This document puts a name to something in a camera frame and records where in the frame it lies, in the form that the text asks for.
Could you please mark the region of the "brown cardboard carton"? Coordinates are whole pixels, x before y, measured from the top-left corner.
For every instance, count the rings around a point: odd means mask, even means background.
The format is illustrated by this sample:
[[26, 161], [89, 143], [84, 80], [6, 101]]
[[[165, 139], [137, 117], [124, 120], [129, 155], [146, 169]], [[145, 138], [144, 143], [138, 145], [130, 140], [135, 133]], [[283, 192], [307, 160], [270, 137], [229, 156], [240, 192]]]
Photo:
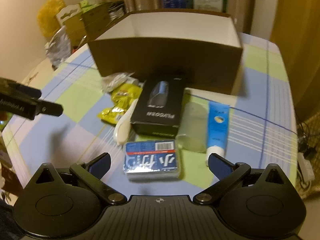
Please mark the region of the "brown cardboard carton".
[[62, 27], [66, 27], [74, 49], [87, 40], [98, 37], [112, 21], [124, 16], [125, 12], [123, 1], [93, 4], [83, 8], [81, 4], [76, 4], [61, 9], [56, 18]]

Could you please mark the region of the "crumpled silver wrapper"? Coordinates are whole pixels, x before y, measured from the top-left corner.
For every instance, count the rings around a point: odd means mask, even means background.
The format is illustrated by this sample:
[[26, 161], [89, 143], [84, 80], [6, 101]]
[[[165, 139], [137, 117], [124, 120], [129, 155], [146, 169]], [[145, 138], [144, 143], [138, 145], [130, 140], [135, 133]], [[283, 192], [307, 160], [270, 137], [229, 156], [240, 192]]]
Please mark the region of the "crumpled silver wrapper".
[[132, 77], [133, 73], [114, 73], [101, 78], [101, 89], [104, 93], [110, 93], [124, 83], [138, 85], [139, 80]]

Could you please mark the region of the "white power strip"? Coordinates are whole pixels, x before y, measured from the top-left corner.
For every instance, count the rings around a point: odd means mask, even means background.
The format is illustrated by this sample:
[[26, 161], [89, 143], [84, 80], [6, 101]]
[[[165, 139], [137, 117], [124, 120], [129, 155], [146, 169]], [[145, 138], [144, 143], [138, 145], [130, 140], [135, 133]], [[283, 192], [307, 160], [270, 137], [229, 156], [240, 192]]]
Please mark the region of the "white power strip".
[[300, 167], [300, 172], [302, 175], [302, 178], [305, 183], [309, 183], [315, 179], [315, 175], [311, 166], [311, 163], [309, 160], [306, 160], [304, 158], [303, 153], [298, 152], [297, 154], [297, 160]]

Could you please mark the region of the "yellow plastic bag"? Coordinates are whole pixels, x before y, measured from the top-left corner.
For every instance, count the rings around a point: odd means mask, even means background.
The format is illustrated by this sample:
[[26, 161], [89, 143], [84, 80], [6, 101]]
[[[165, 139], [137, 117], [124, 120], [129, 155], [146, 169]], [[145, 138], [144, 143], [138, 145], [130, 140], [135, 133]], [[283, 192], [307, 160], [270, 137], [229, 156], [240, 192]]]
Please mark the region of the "yellow plastic bag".
[[56, 15], [64, 8], [64, 0], [47, 0], [37, 13], [37, 23], [41, 34], [47, 41], [60, 30], [59, 21]]

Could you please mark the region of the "checkered tablecloth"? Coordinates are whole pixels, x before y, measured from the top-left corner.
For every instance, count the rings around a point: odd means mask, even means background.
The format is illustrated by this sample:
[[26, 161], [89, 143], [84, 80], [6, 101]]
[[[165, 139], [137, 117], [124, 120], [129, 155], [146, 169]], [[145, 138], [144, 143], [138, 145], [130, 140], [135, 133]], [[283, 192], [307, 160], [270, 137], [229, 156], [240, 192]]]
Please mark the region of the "checkered tablecloth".
[[[297, 130], [290, 85], [278, 47], [265, 39], [242, 35], [244, 52], [240, 89], [235, 96], [191, 89], [191, 100], [203, 106], [217, 101], [230, 106], [226, 158], [253, 168], [278, 164], [291, 181], [296, 179]], [[61, 104], [59, 117], [38, 115], [33, 121], [13, 116], [3, 140], [14, 170], [26, 185], [42, 163], [67, 167], [89, 161], [103, 152], [112, 166], [103, 182], [123, 194], [195, 195], [216, 182], [205, 155], [181, 152], [181, 178], [147, 183], [128, 180], [124, 154], [113, 140], [114, 128], [98, 114], [112, 105], [101, 91], [100, 74], [88, 46], [83, 46], [41, 85], [44, 100]]]

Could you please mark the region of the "white toothbrush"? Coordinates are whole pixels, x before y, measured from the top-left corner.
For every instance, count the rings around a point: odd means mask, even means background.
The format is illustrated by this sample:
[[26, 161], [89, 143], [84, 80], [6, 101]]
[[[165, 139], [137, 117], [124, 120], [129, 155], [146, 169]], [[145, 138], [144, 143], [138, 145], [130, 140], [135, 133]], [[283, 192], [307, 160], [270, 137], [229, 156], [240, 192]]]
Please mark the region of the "white toothbrush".
[[129, 135], [131, 131], [130, 120], [131, 120], [133, 111], [135, 110], [137, 102], [138, 102], [138, 99], [135, 99], [132, 102], [129, 109], [126, 111], [126, 113], [120, 118], [120, 120], [116, 124], [114, 133], [113, 133], [113, 139], [118, 146], [124, 145], [129, 139]]

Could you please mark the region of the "brown cardboard storage box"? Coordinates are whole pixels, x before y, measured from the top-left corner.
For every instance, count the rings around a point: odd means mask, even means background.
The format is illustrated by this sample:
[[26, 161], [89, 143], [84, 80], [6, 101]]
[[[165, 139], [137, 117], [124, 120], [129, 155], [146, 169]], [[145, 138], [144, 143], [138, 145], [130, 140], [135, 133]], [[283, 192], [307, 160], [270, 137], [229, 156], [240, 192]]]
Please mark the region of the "brown cardboard storage box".
[[129, 12], [88, 47], [101, 76], [182, 77], [190, 88], [232, 94], [242, 42], [231, 15], [196, 9]]

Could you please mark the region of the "silver foil bag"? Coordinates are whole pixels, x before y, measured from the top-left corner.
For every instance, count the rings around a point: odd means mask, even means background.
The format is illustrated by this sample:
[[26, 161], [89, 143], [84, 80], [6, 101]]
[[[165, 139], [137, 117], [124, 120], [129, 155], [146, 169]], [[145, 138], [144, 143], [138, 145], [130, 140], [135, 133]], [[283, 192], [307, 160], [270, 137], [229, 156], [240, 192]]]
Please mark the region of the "silver foil bag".
[[46, 57], [51, 62], [53, 70], [57, 70], [59, 65], [71, 56], [71, 42], [66, 30], [63, 26], [45, 45]]

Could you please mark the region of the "yellow snack packet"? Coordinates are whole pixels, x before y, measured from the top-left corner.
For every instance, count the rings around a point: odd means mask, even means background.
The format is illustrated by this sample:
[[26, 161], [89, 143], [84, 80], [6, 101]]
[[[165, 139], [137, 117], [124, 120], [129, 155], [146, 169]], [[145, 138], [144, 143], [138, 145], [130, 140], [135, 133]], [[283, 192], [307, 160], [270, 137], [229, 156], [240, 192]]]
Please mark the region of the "yellow snack packet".
[[121, 107], [114, 106], [102, 110], [97, 117], [109, 124], [116, 125], [121, 117], [125, 114], [125, 110]]
[[124, 83], [112, 92], [111, 99], [115, 106], [128, 109], [141, 92], [142, 88], [138, 85]]

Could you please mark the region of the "blue toothpaste tube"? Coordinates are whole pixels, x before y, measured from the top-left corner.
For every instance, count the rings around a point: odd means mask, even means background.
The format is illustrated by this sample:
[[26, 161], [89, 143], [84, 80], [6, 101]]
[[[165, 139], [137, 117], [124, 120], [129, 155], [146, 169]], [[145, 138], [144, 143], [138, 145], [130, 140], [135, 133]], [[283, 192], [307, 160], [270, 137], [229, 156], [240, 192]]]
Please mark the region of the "blue toothpaste tube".
[[229, 105], [209, 102], [207, 125], [207, 159], [213, 153], [225, 156], [229, 129]]

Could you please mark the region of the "blue cotton swab box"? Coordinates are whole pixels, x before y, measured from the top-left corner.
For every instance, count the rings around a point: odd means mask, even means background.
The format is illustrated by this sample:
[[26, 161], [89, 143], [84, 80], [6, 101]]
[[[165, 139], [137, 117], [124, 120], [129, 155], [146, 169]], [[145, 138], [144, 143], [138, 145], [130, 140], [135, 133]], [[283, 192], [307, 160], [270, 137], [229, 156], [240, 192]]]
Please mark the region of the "blue cotton swab box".
[[180, 156], [174, 140], [128, 142], [123, 171], [129, 180], [177, 179]]

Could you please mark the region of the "clear plastic cup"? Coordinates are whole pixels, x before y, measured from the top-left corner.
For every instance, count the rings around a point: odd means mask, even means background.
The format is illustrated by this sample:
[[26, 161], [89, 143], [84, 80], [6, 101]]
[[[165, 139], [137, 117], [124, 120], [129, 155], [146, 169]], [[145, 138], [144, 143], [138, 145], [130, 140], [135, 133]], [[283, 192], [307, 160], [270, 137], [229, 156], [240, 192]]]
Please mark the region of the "clear plastic cup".
[[192, 152], [205, 152], [207, 119], [208, 111], [201, 104], [186, 103], [176, 136], [178, 147]]

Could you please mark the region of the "black shaver box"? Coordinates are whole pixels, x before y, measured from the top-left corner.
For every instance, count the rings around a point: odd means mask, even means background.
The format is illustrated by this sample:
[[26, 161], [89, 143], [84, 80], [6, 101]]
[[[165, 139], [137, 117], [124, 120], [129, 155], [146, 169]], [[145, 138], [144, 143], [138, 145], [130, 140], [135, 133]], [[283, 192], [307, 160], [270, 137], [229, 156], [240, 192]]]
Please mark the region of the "black shaver box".
[[131, 125], [138, 135], [175, 138], [181, 123], [185, 80], [160, 76], [144, 82]]

